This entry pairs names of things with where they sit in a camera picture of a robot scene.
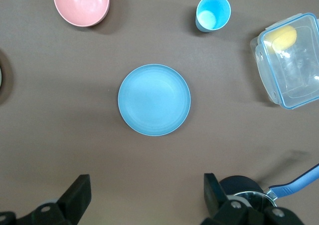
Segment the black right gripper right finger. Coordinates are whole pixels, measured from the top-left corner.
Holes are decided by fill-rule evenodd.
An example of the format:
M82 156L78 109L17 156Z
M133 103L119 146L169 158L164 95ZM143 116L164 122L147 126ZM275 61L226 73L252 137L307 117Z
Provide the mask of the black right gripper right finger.
M249 210L243 199L228 197L213 173L204 174L204 200L209 217L203 225L246 225Z

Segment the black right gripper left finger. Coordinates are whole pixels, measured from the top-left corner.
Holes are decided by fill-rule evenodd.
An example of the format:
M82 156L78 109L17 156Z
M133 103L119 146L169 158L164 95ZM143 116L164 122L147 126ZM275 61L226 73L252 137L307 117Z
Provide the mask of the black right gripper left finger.
M39 206L31 213L33 225L76 225L91 202L89 175L80 175L54 203Z

